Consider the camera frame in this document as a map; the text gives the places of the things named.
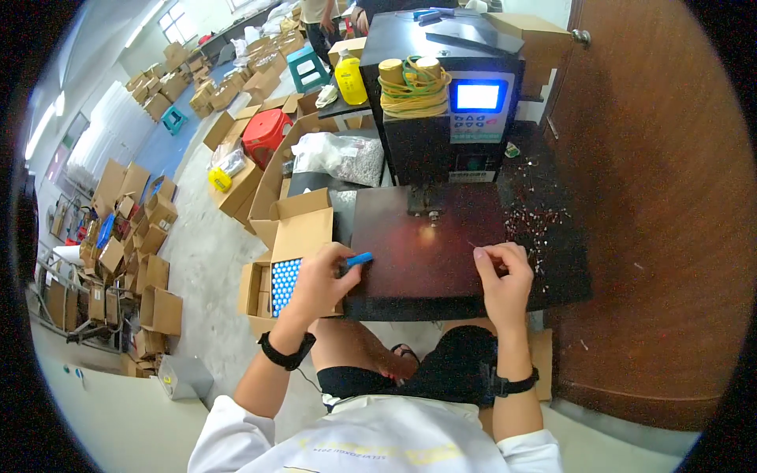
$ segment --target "spot welding machine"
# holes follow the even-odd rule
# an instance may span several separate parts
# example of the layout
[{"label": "spot welding machine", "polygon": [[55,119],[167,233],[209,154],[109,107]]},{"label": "spot welding machine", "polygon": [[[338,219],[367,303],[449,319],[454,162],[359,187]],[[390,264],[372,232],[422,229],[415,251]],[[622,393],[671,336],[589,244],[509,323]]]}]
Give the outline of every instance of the spot welding machine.
[{"label": "spot welding machine", "polygon": [[[413,188],[493,182],[515,119],[524,42],[499,33],[473,10],[432,10],[431,24],[423,20],[425,11],[375,15],[360,59],[389,170],[395,185]],[[397,118],[382,110],[379,64],[409,56],[437,58],[451,76],[446,112]]]}]

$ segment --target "door knob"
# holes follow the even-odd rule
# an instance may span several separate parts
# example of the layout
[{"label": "door knob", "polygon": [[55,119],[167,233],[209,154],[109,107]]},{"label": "door knob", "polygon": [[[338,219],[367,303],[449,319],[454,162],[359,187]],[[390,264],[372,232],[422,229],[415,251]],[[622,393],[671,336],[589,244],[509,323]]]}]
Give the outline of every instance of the door knob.
[{"label": "door knob", "polygon": [[573,42],[584,45],[584,48],[588,48],[591,45],[591,35],[586,30],[573,30],[570,32],[573,36]]}]

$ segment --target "foot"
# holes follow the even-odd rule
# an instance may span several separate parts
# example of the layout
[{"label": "foot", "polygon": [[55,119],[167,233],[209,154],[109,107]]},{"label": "foot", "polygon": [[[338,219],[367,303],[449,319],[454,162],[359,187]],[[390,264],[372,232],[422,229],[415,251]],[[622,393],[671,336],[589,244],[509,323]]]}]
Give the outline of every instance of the foot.
[{"label": "foot", "polygon": [[387,360],[386,367],[380,372],[383,376],[394,380],[397,386],[401,386],[405,380],[410,379],[417,371],[420,361],[413,352],[413,349],[405,344],[399,344],[394,347],[392,353],[397,358],[401,358],[402,361],[397,359]]}]

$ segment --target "blue lcd screen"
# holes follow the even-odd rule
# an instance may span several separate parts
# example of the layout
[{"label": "blue lcd screen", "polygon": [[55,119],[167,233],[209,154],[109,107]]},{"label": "blue lcd screen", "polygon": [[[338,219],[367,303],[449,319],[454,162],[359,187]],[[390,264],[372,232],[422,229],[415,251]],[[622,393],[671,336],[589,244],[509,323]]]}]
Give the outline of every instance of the blue lcd screen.
[{"label": "blue lcd screen", "polygon": [[453,112],[502,111],[507,92],[503,80],[454,79],[450,84],[450,105]]}]

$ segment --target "person standing in background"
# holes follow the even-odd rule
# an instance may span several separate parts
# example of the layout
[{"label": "person standing in background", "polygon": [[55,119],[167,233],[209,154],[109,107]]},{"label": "person standing in background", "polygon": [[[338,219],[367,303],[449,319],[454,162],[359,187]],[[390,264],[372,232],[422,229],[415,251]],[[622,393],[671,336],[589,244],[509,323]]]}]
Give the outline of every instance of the person standing in background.
[{"label": "person standing in background", "polygon": [[[319,58],[331,67],[329,63],[329,49],[337,41],[341,41],[339,34],[339,7],[336,0],[302,0],[302,21],[305,25],[305,33],[310,40],[310,45]],[[326,36],[329,35],[329,45],[326,45]]]}]

